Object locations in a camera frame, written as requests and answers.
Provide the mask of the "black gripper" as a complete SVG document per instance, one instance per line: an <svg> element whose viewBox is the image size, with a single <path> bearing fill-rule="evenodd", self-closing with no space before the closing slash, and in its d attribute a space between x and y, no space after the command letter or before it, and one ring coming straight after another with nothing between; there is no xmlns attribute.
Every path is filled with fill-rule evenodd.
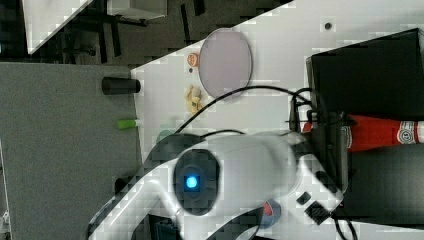
<svg viewBox="0 0 424 240"><path fill-rule="evenodd" d="M325 111L323 106L293 97L288 123L291 131L304 134L309 141L328 174L325 183L345 192L349 182L346 140L349 124L346 115Z"/></svg>

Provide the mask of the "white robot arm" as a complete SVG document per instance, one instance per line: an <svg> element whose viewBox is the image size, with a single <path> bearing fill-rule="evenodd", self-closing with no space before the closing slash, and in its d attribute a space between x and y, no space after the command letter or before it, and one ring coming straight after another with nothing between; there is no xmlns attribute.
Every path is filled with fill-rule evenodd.
<svg viewBox="0 0 424 240"><path fill-rule="evenodd" d="M131 240L163 205L183 240L238 240L273 200L298 222L319 225L343 200L310 138L289 130L209 139L175 133L89 222L87 240Z"/></svg>

